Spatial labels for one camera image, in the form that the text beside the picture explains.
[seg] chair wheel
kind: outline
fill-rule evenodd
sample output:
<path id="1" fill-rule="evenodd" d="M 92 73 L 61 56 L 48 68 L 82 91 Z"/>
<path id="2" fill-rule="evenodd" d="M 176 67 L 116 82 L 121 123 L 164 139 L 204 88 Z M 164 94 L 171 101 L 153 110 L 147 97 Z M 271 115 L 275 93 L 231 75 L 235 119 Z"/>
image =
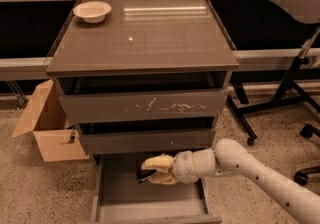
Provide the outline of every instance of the chair wheel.
<path id="1" fill-rule="evenodd" d="M 307 185 L 308 184 L 308 175 L 301 173 L 301 172 L 297 172 L 294 175 L 294 181 L 301 186 Z"/>
<path id="2" fill-rule="evenodd" d="M 303 127 L 302 131 L 300 132 L 300 135 L 305 137 L 305 138 L 307 138 L 307 139 L 311 138 L 312 134 L 313 134 L 313 131 L 312 131 L 311 127 L 308 124 L 306 124 Z"/>
<path id="3" fill-rule="evenodd" d="M 247 140 L 247 144 L 248 144 L 249 146 L 253 146 L 253 145 L 254 145 L 254 139 L 249 138 L 249 139 Z"/>

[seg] white bowl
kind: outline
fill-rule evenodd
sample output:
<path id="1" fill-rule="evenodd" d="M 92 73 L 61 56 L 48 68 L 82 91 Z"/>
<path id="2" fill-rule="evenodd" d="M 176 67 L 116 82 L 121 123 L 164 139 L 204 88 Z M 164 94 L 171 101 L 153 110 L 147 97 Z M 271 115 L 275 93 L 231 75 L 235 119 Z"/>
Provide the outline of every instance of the white bowl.
<path id="1" fill-rule="evenodd" d="M 87 23 L 99 23 L 111 11 L 111 6 L 104 2 L 92 1 L 77 5 L 73 9 L 74 15 Z"/>

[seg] floor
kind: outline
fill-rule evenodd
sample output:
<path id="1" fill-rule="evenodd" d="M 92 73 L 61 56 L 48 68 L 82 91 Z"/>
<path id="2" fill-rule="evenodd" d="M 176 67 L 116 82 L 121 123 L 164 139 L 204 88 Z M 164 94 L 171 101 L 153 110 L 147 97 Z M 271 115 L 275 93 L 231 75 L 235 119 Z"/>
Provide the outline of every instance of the floor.
<path id="1" fill-rule="evenodd" d="M 320 84 L 300 84 L 320 102 Z M 276 85 L 246 85 L 250 103 L 270 99 Z M 89 223 L 96 167 L 90 160 L 43 162 L 31 133 L 12 139 L 22 110 L 13 97 L 0 98 L 1 223 Z M 232 138 L 261 162 L 292 178 L 303 167 L 320 164 L 320 140 L 299 136 L 304 123 L 320 126 L 320 114 L 308 104 L 246 115 L 258 135 L 253 147 L 226 107 L 217 123 L 215 142 Z M 250 180 L 242 176 L 208 178 L 210 207 L 224 224 L 297 223 Z M 306 186 L 320 194 L 320 176 Z"/>

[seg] open cardboard box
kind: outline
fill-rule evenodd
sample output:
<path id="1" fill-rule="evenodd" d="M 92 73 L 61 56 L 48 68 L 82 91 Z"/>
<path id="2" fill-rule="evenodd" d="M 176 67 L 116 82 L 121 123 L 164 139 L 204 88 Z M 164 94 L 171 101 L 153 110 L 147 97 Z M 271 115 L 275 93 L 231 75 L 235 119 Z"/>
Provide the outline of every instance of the open cardboard box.
<path id="1" fill-rule="evenodd" d="M 12 138 L 33 132 L 42 158 L 46 162 L 88 159 L 75 133 L 70 142 L 72 130 L 65 129 L 67 117 L 59 103 L 52 80 L 39 84 L 24 109 Z"/>

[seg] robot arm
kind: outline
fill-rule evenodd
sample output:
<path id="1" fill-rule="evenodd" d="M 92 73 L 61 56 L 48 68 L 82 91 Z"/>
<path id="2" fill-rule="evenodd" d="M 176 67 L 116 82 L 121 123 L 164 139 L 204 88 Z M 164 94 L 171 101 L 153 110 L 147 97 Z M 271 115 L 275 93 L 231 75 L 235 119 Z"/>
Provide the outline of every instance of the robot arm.
<path id="1" fill-rule="evenodd" d="M 148 180 L 156 184 L 192 183 L 199 178 L 241 174 L 265 191 L 297 221 L 320 223 L 320 197 L 280 173 L 266 167 L 231 139 L 220 140 L 215 152 L 185 151 L 174 158 L 147 159 L 142 170 L 156 170 Z"/>

